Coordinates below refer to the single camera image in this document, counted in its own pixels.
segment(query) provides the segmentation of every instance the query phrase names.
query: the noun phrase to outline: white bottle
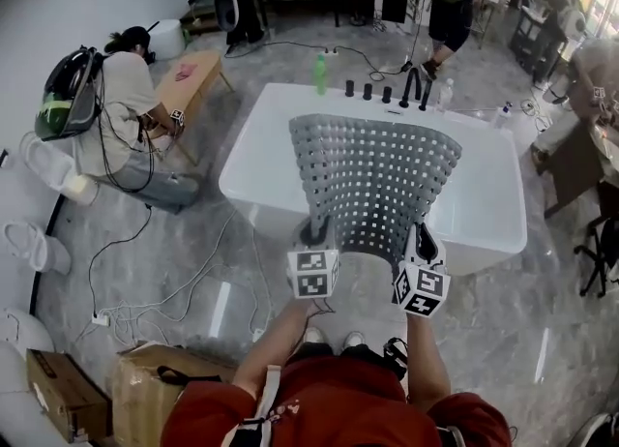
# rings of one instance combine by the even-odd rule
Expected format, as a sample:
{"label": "white bottle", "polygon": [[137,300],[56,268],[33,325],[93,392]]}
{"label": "white bottle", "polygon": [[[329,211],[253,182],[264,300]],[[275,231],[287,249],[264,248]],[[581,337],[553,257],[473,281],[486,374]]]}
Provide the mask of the white bottle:
{"label": "white bottle", "polygon": [[454,80],[447,79],[447,82],[441,86],[441,90],[438,93],[438,102],[436,103],[436,111],[444,114],[447,111],[447,107],[452,102],[454,97]]}
{"label": "white bottle", "polygon": [[494,117],[494,121],[492,122],[492,127],[494,129],[502,129],[505,124],[509,122],[512,118],[512,113],[510,112],[510,108],[512,104],[510,102],[506,102],[505,106],[498,107],[496,109],[496,116]]}

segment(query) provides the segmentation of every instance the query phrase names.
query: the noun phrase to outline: marble floor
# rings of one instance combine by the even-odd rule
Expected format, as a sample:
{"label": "marble floor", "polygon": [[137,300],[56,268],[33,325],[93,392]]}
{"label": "marble floor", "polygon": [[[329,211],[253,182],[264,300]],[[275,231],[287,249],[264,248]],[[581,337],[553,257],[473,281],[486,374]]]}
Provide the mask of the marble floor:
{"label": "marble floor", "polygon": [[[483,49],[472,39],[443,69],[440,78],[455,81],[452,108],[494,108],[505,101],[518,107],[520,101],[532,98],[529,77],[506,48],[515,21],[498,15]],[[289,15],[272,18],[272,24],[271,41],[354,47],[376,68],[401,65],[412,41],[346,22],[337,29],[329,15]],[[429,47],[427,31],[422,29],[415,60],[426,58]],[[207,48],[223,52],[224,35],[203,36],[188,50]],[[295,45],[274,45],[223,60],[236,92],[230,94],[217,83],[201,110],[200,125],[184,136],[187,147],[199,156],[199,171],[205,176],[199,202],[176,217],[153,210],[152,220],[137,240],[111,248],[94,263],[98,311],[116,308],[122,301],[142,306],[160,302],[189,283],[217,248],[201,272],[208,270],[206,277],[159,307],[167,317],[149,311],[135,321],[144,309],[131,310],[131,315],[124,310],[122,318],[133,318],[132,325],[128,328],[119,319],[116,335],[113,328],[87,326],[93,311],[88,284],[92,256],[109,241],[136,233],[147,211],[143,204],[112,189],[101,189],[90,207],[70,202],[63,207],[55,235],[68,247],[74,266],[68,277],[43,276],[37,316],[57,347],[69,351],[107,391],[116,354],[139,339],[184,345],[239,361],[251,346],[252,333],[263,328],[290,297],[286,246],[256,234],[258,260],[251,227],[240,215],[230,220],[233,208],[217,183],[230,147],[264,85],[311,84],[316,53]],[[369,82],[370,68],[360,54],[344,51],[328,58],[327,64],[329,86],[343,88],[348,78],[358,84]],[[161,78],[167,67],[157,64],[154,79]],[[399,95],[405,76],[388,75],[386,82]],[[522,118],[523,131],[517,138],[526,146],[537,133],[536,121]],[[503,411],[517,428],[516,445],[566,445],[589,416],[615,405],[619,398],[619,345],[614,340],[619,327],[617,293],[610,292],[602,300],[577,295],[590,267],[581,265],[572,249],[582,226],[595,215],[592,200],[584,197],[545,222],[547,179],[536,175],[526,154],[521,158],[521,173],[528,245],[508,261],[454,279],[448,301],[432,323],[454,388],[479,393]],[[314,324],[334,345],[340,345],[349,331],[360,330],[378,350],[390,337],[404,332],[403,315],[382,295],[384,284],[389,283],[387,271],[381,261],[362,256],[345,255],[342,262],[332,301],[336,313],[319,316]],[[216,332],[212,320],[223,281],[232,287]]]}

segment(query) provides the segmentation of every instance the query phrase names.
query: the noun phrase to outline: white bathtub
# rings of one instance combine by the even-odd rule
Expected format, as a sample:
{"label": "white bathtub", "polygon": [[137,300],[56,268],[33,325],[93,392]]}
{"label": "white bathtub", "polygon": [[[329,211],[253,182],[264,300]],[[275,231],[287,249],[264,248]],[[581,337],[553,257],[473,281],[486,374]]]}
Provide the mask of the white bathtub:
{"label": "white bathtub", "polygon": [[453,275],[467,275],[520,253],[526,245],[526,213],[512,134],[461,114],[407,109],[398,98],[383,104],[361,91],[346,98],[329,89],[267,84],[230,153],[220,177],[221,192],[261,234],[289,239],[309,215],[292,141],[291,118],[326,113],[415,124],[436,129],[462,146],[462,158],[432,205],[427,224],[445,243]]}

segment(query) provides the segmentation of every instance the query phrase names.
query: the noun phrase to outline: red shirt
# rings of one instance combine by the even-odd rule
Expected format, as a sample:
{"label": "red shirt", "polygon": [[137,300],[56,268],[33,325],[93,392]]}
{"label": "red shirt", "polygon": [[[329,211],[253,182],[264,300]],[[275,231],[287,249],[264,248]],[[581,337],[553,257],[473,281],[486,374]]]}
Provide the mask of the red shirt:
{"label": "red shirt", "polygon": [[[219,447],[255,409],[256,401],[234,385],[192,382],[165,425],[162,447]],[[505,418],[479,396],[456,394],[425,414],[406,403],[392,372],[347,357],[285,367],[272,411],[279,416],[271,420],[274,447],[440,447],[437,426],[457,427],[467,447],[512,445]]]}

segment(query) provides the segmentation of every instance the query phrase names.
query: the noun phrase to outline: perforated plastic sheet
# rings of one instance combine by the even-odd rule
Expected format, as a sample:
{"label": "perforated plastic sheet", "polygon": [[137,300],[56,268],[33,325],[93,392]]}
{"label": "perforated plastic sheet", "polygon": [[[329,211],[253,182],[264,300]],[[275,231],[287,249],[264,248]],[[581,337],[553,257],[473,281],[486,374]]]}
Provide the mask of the perforated plastic sheet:
{"label": "perforated plastic sheet", "polygon": [[342,252],[375,254],[397,270],[411,224],[424,221],[461,146],[425,127],[323,114],[292,119],[290,134],[312,237],[331,217]]}

